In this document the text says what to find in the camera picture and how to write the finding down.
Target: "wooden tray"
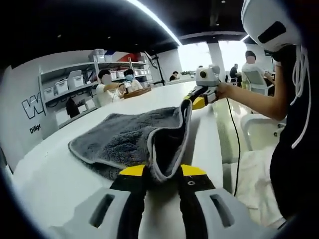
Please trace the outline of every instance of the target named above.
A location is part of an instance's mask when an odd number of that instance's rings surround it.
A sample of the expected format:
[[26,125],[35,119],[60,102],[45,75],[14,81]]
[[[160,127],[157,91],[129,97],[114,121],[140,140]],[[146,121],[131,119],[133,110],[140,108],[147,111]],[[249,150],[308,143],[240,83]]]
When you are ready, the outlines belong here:
[[124,99],[128,99],[128,98],[135,97],[135,96],[140,96],[140,95],[145,94],[146,92],[149,92],[151,90],[152,89],[150,87],[146,87],[146,88],[143,88],[143,89],[140,89],[137,91],[133,91],[131,93],[124,95]]

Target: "white table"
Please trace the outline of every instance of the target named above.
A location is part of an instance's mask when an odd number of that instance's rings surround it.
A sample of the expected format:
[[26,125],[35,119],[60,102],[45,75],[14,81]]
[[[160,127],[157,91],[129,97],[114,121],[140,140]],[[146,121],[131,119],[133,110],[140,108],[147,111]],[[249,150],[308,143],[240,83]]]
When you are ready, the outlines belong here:
[[[54,133],[19,162],[13,183],[32,218],[41,228],[61,226],[73,217],[74,208],[112,182],[83,166],[67,143],[96,126],[110,113],[139,114],[178,106],[194,82],[152,89],[144,95],[101,107]],[[205,170],[215,185],[223,185],[222,159],[212,106],[193,111],[186,161]],[[185,238],[179,196],[175,185],[148,192],[140,239]]]

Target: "ceiling light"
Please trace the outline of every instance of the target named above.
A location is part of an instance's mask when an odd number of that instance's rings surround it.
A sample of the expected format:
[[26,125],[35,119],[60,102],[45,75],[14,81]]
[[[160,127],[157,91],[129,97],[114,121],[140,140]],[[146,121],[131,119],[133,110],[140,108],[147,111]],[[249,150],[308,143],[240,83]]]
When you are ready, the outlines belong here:
[[172,33],[172,31],[164,24],[164,22],[162,22],[158,16],[156,16],[151,10],[149,10],[146,6],[144,6],[143,4],[141,4],[139,1],[137,0],[126,0],[129,3],[135,5],[136,7],[138,7],[140,10],[142,10],[144,13],[146,13],[148,16],[150,16],[154,21],[156,21],[173,39],[174,41],[176,41],[176,43],[179,46],[183,46],[183,44],[179,41],[179,39],[174,35],[174,33]]
[[249,35],[243,37],[240,41],[244,41],[244,40],[246,40],[248,37],[249,37]]

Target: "window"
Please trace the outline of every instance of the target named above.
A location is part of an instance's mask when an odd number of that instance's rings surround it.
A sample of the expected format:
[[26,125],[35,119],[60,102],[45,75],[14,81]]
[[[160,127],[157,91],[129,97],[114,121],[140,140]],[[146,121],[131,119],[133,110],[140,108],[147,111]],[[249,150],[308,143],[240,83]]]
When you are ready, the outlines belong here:
[[206,42],[180,46],[178,55],[182,71],[195,71],[199,66],[208,67],[212,64]]
[[241,68],[246,63],[246,44],[242,41],[219,41],[218,43],[225,71],[230,71],[235,64],[238,64],[238,70],[241,71]]

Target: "gray towel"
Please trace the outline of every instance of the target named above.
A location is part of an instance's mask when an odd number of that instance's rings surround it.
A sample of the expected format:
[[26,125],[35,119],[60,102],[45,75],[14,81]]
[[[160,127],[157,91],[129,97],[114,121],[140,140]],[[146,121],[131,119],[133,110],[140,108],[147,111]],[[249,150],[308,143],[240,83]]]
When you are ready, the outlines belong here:
[[145,164],[155,182],[171,178],[185,151],[192,102],[139,115],[111,114],[70,141],[69,150],[86,166],[114,180],[126,167]]

